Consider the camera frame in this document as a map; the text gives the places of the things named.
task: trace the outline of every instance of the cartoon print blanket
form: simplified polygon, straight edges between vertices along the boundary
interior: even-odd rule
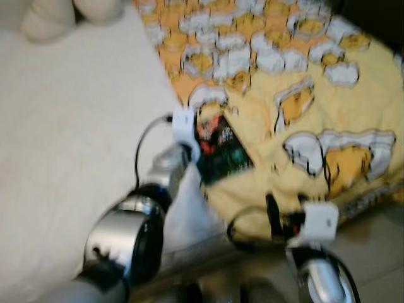
[[[305,201],[336,203],[343,222],[402,185],[401,58],[321,1],[134,3],[199,110],[208,202],[242,235],[282,234]]]

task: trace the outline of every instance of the yellow blanket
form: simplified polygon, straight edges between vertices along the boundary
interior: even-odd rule
[[[331,200],[342,222],[402,184],[401,59],[321,1],[135,5],[179,100],[222,113],[254,164],[205,187],[226,222],[252,209],[239,232],[270,238],[271,201]]]

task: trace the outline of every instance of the white bed sheet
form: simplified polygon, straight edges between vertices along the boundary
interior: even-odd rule
[[[0,302],[29,302],[80,269],[86,237],[134,184],[147,123],[177,100],[131,3],[106,27],[81,24],[29,44],[16,30],[27,2],[0,0]],[[145,173],[167,146],[152,132]],[[165,250],[223,231],[187,173],[167,216]]]

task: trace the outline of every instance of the tiled floor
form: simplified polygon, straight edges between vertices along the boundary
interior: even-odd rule
[[[363,303],[404,302],[403,214],[402,206],[372,210],[342,226],[331,247],[350,268]],[[269,279],[288,303],[298,303],[297,286],[282,250],[259,256],[230,255],[151,284],[134,293],[134,302],[158,289],[164,294],[181,279],[198,280],[209,303],[238,302],[238,284],[259,276]],[[167,296],[141,302],[171,301]]]

